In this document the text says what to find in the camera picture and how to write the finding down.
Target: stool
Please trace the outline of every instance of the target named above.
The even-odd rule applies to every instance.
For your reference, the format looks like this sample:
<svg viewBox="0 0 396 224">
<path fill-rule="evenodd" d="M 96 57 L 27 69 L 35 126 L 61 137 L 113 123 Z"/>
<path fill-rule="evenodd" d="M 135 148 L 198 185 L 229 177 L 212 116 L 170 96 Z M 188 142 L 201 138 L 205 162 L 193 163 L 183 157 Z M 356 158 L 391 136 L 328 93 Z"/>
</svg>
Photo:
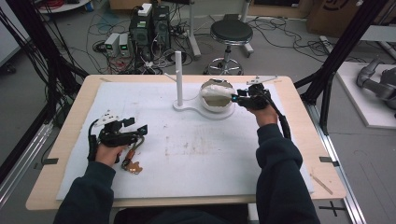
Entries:
<svg viewBox="0 0 396 224">
<path fill-rule="evenodd" d="M 230 58 L 231 46 L 243 46 L 250 42 L 253 30 L 240 20 L 215 21 L 210 27 L 213 39 L 227 45 L 224 58 L 213 60 L 204 71 L 205 75 L 244 75 L 239 62 Z"/>
</svg>

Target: wooden table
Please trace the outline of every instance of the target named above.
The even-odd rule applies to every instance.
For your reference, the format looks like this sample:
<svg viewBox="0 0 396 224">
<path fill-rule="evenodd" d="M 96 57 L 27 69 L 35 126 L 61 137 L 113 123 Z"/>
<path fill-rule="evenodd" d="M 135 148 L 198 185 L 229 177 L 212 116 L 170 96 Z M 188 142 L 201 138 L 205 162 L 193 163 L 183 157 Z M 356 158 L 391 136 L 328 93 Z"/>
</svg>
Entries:
<svg viewBox="0 0 396 224">
<path fill-rule="evenodd" d="M 185 83 L 204 83 L 211 76 L 184 76 Z M 233 76 L 222 78 L 231 83 L 246 83 L 254 76 Z M 59 158 L 57 164 L 45 165 L 26 202 L 29 210 L 58 209 L 62 201 L 56 195 L 64 176 L 64 170 L 76 143 L 82 124 L 91 108 L 97 90 L 102 82 L 173 82 L 166 76 L 88 76 L 78 93 L 59 136 L 49 154 L 49 158 Z M 309 118 L 300 95 L 295 90 L 289 77 L 279 77 L 266 83 L 274 84 L 279 98 L 288 117 L 291 134 L 298 142 L 304 162 L 312 177 L 315 192 L 313 200 L 342 199 L 346 191 L 338 174 L 330 162 L 321 162 L 319 157 L 328 157 L 318 133 Z M 181 205 L 204 203 L 255 203 L 255 195 L 223 196 L 223 197 L 190 197 L 190 198 L 152 198 L 115 200 L 114 207 Z"/>
</svg>

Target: black stool seat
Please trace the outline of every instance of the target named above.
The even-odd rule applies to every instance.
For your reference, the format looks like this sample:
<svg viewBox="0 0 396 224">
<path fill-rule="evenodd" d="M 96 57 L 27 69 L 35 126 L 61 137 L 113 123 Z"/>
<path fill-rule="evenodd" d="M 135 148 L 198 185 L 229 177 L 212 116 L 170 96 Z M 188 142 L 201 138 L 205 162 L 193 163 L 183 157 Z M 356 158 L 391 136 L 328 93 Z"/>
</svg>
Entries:
<svg viewBox="0 0 396 224">
<path fill-rule="evenodd" d="M 253 30 L 249 25 L 239 20 L 222 20 L 212 24 L 210 34 L 223 44 L 245 45 L 253 37 Z"/>
</svg>

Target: person's arm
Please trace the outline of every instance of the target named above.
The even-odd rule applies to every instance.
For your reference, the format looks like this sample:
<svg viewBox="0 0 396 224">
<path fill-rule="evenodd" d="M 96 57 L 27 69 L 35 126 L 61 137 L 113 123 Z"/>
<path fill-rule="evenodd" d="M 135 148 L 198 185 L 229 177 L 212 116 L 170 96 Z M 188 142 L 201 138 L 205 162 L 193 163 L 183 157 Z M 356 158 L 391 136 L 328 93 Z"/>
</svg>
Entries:
<svg viewBox="0 0 396 224">
<path fill-rule="evenodd" d="M 116 173 L 111 167 L 124 148 L 99 145 L 95 161 L 73 182 L 53 223 L 109 223 Z"/>
<path fill-rule="evenodd" d="M 256 157 L 262 172 L 258 179 L 256 204 L 260 223 L 320 223 L 300 167 L 298 148 L 283 137 L 271 106 L 249 110 L 259 124 Z"/>
</svg>

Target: human hand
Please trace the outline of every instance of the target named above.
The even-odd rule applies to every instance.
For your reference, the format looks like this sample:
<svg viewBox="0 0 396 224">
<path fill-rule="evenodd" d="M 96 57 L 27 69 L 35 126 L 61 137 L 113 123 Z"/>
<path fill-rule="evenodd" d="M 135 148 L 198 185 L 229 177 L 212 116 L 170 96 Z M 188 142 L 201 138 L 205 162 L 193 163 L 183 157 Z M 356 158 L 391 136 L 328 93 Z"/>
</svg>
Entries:
<svg viewBox="0 0 396 224">
<path fill-rule="evenodd" d="M 114 162 L 118 155 L 126 148 L 127 146 L 120 147 L 107 147 L 103 144 L 100 144 L 97 152 L 95 161 L 99 161 L 109 167 L 113 167 Z"/>
<path fill-rule="evenodd" d="M 256 121 L 259 127 L 271 123 L 277 123 L 277 113 L 270 105 L 260 110 L 247 108 L 247 111 L 256 116 Z"/>
</svg>

